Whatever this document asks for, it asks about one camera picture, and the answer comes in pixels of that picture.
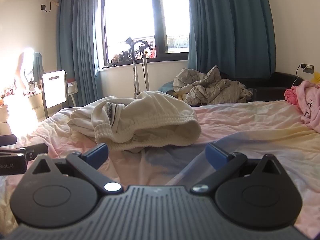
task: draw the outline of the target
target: pink towel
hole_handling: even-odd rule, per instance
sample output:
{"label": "pink towel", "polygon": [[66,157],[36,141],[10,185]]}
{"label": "pink towel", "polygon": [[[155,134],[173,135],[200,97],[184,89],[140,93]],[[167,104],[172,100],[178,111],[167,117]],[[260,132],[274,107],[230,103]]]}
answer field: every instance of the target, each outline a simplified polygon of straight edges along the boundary
{"label": "pink towel", "polygon": [[297,93],[296,93],[296,87],[295,86],[292,86],[291,89],[287,89],[284,92],[284,98],[288,103],[299,107]]}
{"label": "pink towel", "polygon": [[303,113],[301,120],[305,125],[320,133],[320,87],[303,81],[296,87],[299,107]]}

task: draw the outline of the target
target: white wall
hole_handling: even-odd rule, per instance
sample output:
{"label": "white wall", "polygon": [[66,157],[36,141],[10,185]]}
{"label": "white wall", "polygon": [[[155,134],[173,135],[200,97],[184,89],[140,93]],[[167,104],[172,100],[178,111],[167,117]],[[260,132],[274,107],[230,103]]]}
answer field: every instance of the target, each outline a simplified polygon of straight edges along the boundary
{"label": "white wall", "polygon": [[[276,71],[294,74],[301,64],[320,72],[320,0],[269,0],[276,36]],[[310,80],[311,74],[299,70]]]}
{"label": "white wall", "polygon": [[[163,84],[170,82],[183,68],[188,67],[188,61],[167,61],[148,63],[148,77],[151,91],[158,90]],[[100,70],[103,96],[133,98],[133,67],[118,66]],[[146,91],[143,70],[138,64],[140,91]]]}
{"label": "white wall", "polygon": [[57,70],[56,5],[41,10],[48,0],[0,0],[0,88],[13,84],[18,57],[31,47],[43,56],[45,72]]}

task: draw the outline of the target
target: bed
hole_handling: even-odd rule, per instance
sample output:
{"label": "bed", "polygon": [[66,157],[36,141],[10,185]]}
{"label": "bed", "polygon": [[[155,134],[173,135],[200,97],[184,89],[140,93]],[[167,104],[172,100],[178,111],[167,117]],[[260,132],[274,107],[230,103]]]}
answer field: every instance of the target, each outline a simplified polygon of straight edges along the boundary
{"label": "bed", "polygon": [[[16,147],[46,143],[52,158],[94,147],[94,141],[67,125],[75,109],[63,109],[46,119],[34,132],[19,138]],[[303,198],[295,226],[314,238],[320,229],[320,134],[302,124],[300,110],[285,101],[276,101],[201,106],[195,112],[202,129],[195,144],[147,147],[138,154],[111,151],[99,171],[125,187],[132,184],[189,187],[214,172],[203,153],[208,142],[216,141],[228,152],[241,151],[251,158],[272,153],[286,168]],[[9,200],[21,177],[0,177],[0,232],[4,235],[17,226]]]}

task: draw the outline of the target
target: curtain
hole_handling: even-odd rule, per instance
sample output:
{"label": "curtain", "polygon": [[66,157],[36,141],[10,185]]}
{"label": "curtain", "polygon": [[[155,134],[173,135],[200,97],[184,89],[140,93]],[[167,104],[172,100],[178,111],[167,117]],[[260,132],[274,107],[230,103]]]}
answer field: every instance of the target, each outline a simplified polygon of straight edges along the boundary
{"label": "curtain", "polygon": [[189,68],[269,78],[276,45],[268,0],[189,0]]}
{"label": "curtain", "polygon": [[60,0],[57,30],[58,69],[76,80],[77,106],[100,98],[95,42],[94,0]]}
{"label": "curtain", "polygon": [[40,79],[44,74],[43,66],[42,66],[42,55],[40,53],[34,52],[34,60],[33,60],[33,79],[40,86]]}

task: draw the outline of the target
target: electrical socket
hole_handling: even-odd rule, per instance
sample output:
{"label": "electrical socket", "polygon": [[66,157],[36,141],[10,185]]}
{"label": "electrical socket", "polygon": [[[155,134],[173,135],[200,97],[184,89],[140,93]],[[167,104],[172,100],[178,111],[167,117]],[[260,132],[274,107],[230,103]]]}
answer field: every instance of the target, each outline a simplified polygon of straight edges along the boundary
{"label": "electrical socket", "polygon": [[303,68],[303,72],[313,74],[313,71],[314,71],[313,65],[301,64],[301,67]]}

